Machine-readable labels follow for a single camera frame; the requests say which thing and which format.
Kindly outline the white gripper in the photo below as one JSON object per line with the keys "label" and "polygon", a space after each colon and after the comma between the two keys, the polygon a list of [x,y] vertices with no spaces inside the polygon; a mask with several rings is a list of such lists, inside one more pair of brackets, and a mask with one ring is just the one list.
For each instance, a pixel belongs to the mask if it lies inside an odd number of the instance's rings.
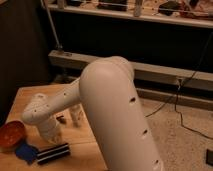
{"label": "white gripper", "polygon": [[[83,120],[83,112],[80,105],[75,105],[69,108],[69,113],[75,127],[80,127]],[[54,118],[43,121],[39,125],[40,136],[52,144],[60,144],[62,142],[62,135],[59,122]]]}

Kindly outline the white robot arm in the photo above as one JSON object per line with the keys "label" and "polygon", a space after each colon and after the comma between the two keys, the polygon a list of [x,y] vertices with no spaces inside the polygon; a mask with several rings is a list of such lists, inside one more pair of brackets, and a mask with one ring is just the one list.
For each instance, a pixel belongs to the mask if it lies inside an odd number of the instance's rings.
{"label": "white robot arm", "polygon": [[131,63],[118,56],[97,59],[52,97],[37,94],[21,119],[44,139],[58,133],[53,115],[80,104],[109,171],[165,171],[134,86]]}

